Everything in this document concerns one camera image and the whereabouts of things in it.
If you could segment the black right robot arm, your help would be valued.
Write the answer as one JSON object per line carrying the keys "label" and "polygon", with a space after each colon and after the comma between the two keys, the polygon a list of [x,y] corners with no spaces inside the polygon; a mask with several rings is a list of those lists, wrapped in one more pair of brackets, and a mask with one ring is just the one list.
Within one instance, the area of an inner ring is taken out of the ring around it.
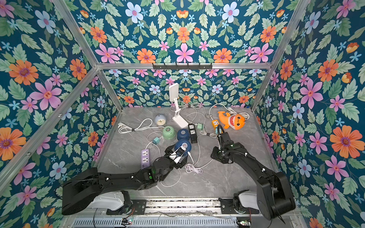
{"label": "black right robot arm", "polygon": [[234,194],[233,208],[236,211],[259,210],[267,220],[293,211],[296,203],[286,175],[260,163],[241,143],[233,142],[221,125],[216,130],[219,146],[213,148],[211,158],[222,164],[239,165],[256,183],[255,191],[243,190]]}

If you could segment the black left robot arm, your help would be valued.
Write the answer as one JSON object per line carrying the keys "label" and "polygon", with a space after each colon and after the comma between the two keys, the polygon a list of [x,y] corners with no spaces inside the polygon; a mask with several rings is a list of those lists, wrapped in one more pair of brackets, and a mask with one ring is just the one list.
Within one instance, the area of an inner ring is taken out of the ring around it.
{"label": "black left robot arm", "polygon": [[62,215],[73,215],[83,211],[96,198],[109,192],[147,190],[166,179],[174,169],[180,169],[187,162],[191,146],[183,143],[166,149],[164,156],[157,158],[147,168],[135,173],[101,173],[97,168],[88,168],[69,181],[62,189]]}

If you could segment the dark blue meat grinder front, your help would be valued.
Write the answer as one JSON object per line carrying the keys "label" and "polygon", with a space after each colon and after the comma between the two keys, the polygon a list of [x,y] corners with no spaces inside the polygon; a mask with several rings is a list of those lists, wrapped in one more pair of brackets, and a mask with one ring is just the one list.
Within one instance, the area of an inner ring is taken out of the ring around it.
{"label": "dark blue meat grinder front", "polygon": [[184,155],[188,155],[188,153],[191,152],[192,145],[188,140],[182,139],[175,144],[174,150],[178,151],[179,148],[182,148],[182,150],[184,151]]}

